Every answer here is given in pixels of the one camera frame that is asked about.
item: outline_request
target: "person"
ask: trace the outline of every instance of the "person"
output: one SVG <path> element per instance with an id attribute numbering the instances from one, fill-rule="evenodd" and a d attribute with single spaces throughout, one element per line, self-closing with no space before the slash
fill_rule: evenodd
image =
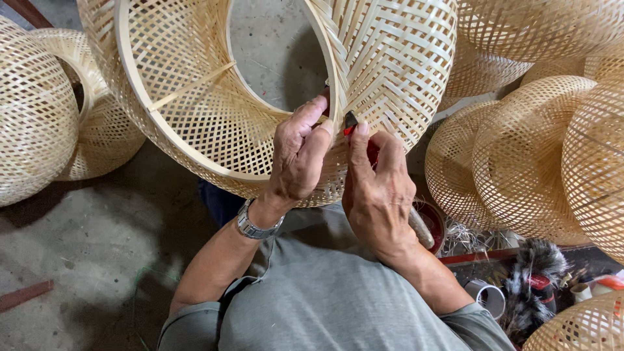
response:
<path id="1" fill-rule="evenodd" d="M 360 123 L 342 207 L 290 211 L 319 182 L 333 134 L 331 122 L 315 125 L 327 108 L 326 89 L 278 125 L 267 186 L 191 261 L 158 349 L 514 350 L 418 243 L 407 223 L 416 186 L 394 136 L 369 137 Z M 375 171 L 369 140 L 379 147 Z M 254 239 L 284 215 L 275 235 Z"/>

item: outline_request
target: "wrist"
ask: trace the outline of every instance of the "wrist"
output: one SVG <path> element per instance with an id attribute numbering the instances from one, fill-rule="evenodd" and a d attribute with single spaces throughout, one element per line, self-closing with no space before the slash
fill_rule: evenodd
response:
<path id="1" fill-rule="evenodd" d="M 258 228 L 269 229 L 292 208 L 292 205 L 264 192 L 249 205 L 249 220 Z"/>

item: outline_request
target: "silver wristwatch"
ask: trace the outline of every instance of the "silver wristwatch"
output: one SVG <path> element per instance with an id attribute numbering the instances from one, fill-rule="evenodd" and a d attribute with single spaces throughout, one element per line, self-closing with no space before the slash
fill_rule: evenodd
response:
<path id="1" fill-rule="evenodd" d="M 238 229 L 244 236 L 251 239 L 265 239 L 275 234 L 277 230 L 280 228 L 281 223 L 284 221 L 284 215 L 281 216 L 280 220 L 275 224 L 272 228 L 269 229 L 260 229 L 253 225 L 249 220 L 249 205 L 253 202 L 254 199 L 247 199 L 243 206 L 238 210 Z"/>

